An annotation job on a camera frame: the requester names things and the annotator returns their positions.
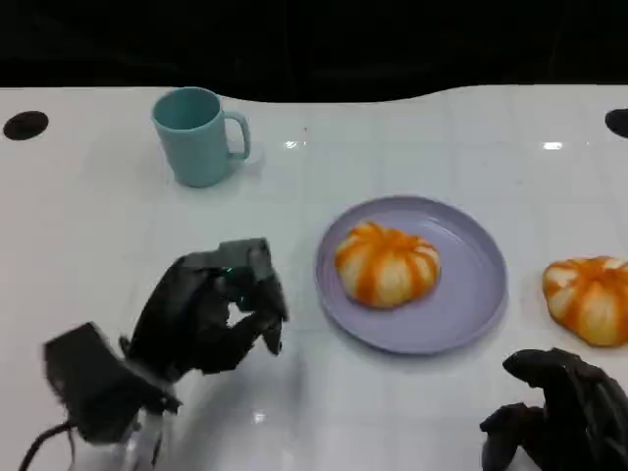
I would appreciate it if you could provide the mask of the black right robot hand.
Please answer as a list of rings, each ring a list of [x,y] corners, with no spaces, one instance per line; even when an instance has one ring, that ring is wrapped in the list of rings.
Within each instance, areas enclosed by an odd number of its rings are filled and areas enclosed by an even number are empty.
[[[521,349],[502,366],[545,403],[507,404],[480,424],[484,470],[507,469],[518,448],[541,470],[627,468],[627,394],[602,368],[559,348]]]

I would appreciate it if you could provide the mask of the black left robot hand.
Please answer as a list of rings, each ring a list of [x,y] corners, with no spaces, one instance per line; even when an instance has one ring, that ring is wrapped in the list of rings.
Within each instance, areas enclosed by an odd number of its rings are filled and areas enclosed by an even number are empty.
[[[231,240],[179,257],[120,347],[126,359],[175,383],[191,370],[233,371],[257,340],[279,355],[287,321],[268,240]]]

